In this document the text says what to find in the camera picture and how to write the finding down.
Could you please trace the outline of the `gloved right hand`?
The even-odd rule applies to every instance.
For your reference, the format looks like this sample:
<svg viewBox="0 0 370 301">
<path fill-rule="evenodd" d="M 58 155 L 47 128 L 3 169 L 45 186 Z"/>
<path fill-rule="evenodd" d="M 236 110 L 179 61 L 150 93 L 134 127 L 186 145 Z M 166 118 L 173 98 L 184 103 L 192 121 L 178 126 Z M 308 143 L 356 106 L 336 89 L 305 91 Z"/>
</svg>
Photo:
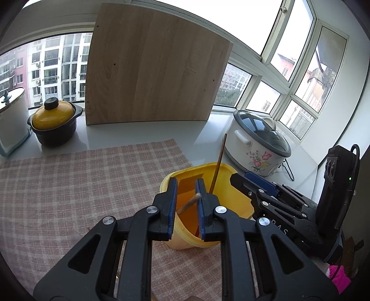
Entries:
<svg viewBox="0 0 370 301">
<path fill-rule="evenodd" d="M 345 274 L 345 269 L 342 265 L 329 265 L 326 275 L 336 286 L 339 294 L 343 293 L 351 284 L 351 279 Z"/>
</svg>

